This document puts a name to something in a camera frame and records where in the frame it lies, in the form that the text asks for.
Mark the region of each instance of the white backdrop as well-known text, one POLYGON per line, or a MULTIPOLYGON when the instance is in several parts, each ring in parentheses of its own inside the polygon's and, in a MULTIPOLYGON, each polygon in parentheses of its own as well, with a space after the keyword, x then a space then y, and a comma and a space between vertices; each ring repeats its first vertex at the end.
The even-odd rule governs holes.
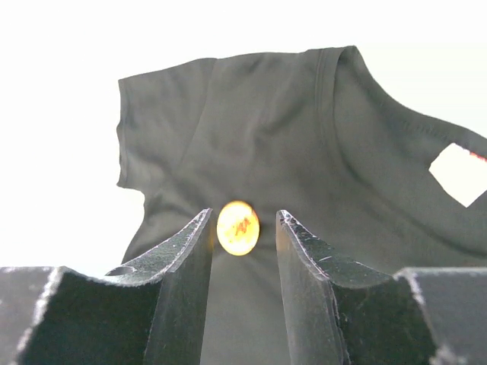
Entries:
POLYGON ((474 2, 229 3, 2 2, 0 266, 102 275, 120 262, 143 216, 142 194, 116 187, 126 76, 356 44, 399 102, 487 137, 487 29, 474 2))

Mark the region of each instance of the t-shirt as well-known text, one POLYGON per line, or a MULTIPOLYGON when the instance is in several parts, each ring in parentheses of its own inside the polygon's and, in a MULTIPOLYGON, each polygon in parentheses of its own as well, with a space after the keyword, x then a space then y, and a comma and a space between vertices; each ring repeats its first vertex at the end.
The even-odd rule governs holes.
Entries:
POLYGON ((395 101, 354 46, 198 59, 119 87, 118 185, 145 196, 124 262, 204 208, 245 201, 260 220, 249 254, 215 245, 201 364, 290 363, 278 210, 385 273, 487 263, 487 195, 460 204, 430 171, 451 145, 482 160, 487 140, 395 101))

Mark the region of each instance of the dark gray t-shirt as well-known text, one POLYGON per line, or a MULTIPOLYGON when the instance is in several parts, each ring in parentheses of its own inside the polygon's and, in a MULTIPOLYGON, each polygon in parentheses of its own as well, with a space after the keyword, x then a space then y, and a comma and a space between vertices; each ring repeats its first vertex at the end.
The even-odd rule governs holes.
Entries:
POLYGON ((124 262, 203 208, 253 206, 246 256, 215 247, 202 364, 287 364, 275 214, 292 213, 340 252, 387 273, 485 265, 487 197, 468 208, 428 172, 474 132, 393 100, 354 46, 199 59, 119 81, 118 185, 145 195, 124 262))

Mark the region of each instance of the shirt neckline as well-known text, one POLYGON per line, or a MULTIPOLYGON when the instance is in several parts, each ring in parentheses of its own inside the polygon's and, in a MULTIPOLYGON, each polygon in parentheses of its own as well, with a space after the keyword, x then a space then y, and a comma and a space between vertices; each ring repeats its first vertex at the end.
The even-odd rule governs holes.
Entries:
MULTIPOLYGON (((439 138, 445 145, 450 143, 468 149, 479 156, 487 156, 487 140, 459 125, 426 116, 415 110, 409 109, 394 100, 374 79, 356 46, 343 48, 331 48, 322 50, 318 65, 317 75, 317 118, 322 129, 322 139, 326 158, 332 159, 332 165, 336 168, 336 174, 341 183, 348 189, 360 191, 357 194, 362 199, 362 204, 367 205, 381 219, 389 224, 401 224, 411 228, 420 229, 435 240, 441 241, 459 252, 475 257, 487 256, 485 236, 487 233, 487 211, 480 212, 470 208, 463 208, 456 202, 448 200, 436 182, 426 180, 425 191, 434 192, 433 195, 424 194, 413 202, 394 198, 392 190, 394 185, 401 183, 401 176, 391 174, 385 169, 383 176, 363 176, 353 166, 354 156, 344 157, 344 146, 337 131, 335 108, 335 83, 336 72, 341 57, 347 57, 347 67, 357 76, 366 91, 379 103, 381 110, 391 122, 400 124, 405 131, 427 135, 431 138, 439 138), (442 207, 448 206, 451 210, 436 211, 434 206, 438 196, 441 197, 442 207)), ((389 146, 391 154, 394 154, 395 146, 389 146)), ((367 159, 368 163, 384 164, 387 154, 366 154, 361 159, 367 159)))

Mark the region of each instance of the white label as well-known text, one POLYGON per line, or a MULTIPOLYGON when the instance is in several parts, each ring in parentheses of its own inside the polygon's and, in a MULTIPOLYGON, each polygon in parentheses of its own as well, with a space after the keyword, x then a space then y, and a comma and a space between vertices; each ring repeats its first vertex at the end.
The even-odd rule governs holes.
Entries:
POLYGON ((487 160, 458 144, 446 147, 431 163, 429 172, 464 207, 487 191, 487 160))

